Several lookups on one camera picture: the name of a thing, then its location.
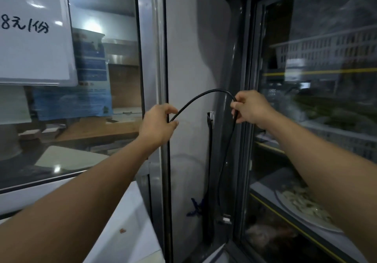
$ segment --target forearm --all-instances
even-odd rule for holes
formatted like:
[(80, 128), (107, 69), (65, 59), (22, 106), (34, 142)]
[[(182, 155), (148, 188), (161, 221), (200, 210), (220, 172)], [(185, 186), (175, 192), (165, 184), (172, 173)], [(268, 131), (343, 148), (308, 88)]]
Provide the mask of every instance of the forearm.
[(2, 262), (82, 262), (156, 148), (137, 138), (0, 225)]
[(318, 201), (360, 250), (375, 258), (377, 165), (329, 143), (276, 112), (266, 129)]

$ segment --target blue clamp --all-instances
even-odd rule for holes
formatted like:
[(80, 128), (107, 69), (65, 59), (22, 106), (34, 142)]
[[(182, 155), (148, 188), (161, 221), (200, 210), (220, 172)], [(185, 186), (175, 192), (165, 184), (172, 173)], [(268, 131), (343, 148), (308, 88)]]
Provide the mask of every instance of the blue clamp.
[(194, 204), (194, 208), (195, 208), (195, 210), (194, 210), (194, 211), (191, 211), (191, 212), (189, 212), (189, 213), (187, 213), (186, 216), (188, 216), (188, 217), (193, 217), (193, 216), (196, 216), (196, 215), (198, 215), (198, 216), (202, 215), (202, 212), (203, 212), (203, 205), (204, 205), (204, 199), (202, 199), (202, 201), (201, 201), (200, 204), (198, 204), (198, 203), (196, 202), (196, 200), (193, 199), (193, 198), (191, 198), (191, 201), (192, 201), (192, 203)]

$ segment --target blue poster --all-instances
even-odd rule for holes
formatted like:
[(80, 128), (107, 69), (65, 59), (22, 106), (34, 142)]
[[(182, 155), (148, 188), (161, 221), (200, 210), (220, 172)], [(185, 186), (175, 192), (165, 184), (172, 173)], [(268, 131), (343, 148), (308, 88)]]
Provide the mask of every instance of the blue poster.
[(109, 70), (103, 34), (73, 29), (73, 47), (79, 85), (33, 88), (34, 105), (41, 121), (112, 115)]

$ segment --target hand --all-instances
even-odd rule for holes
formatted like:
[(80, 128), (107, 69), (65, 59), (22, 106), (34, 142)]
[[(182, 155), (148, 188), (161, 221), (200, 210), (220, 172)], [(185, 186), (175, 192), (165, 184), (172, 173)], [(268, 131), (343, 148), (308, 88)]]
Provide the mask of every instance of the hand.
[(277, 113), (267, 102), (266, 98), (255, 90), (240, 91), (237, 93), (236, 99), (237, 102), (232, 102), (230, 107), (233, 108), (233, 116), (235, 110), (239, 112), (237, 123), (247, 121), (264, 129), (264, 123), (267, 119)]
[(154, 105), (144, 115), (144, 120), (139, 130), (139, 137), (144, 138), (156, 147), (166, 144), (178, 126), (178, 121), (166, 122), (166, 115), (170, 113), (177, 114), (177, 108), (168, 103)]

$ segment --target white wall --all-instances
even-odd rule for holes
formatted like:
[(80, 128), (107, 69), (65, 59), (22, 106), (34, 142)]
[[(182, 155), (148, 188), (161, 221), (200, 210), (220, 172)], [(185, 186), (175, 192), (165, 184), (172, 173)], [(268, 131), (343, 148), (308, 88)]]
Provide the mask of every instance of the white wall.
[[(225, 0), (166, 0), (168, 98), (178, 109), (219, 86), (230, 9)], [(173, 256), (181, 263), (201, 242), (201, 219), (186, 217), (191, 197), (204, 196), (207, 174), (207, 112), (216, 95), (191, 104), (170, 141)]]
[(136, 19), (115, 13), (69, 7), (72, 27), (103, 33), (105, 38), (137, 41), (138, 30)]

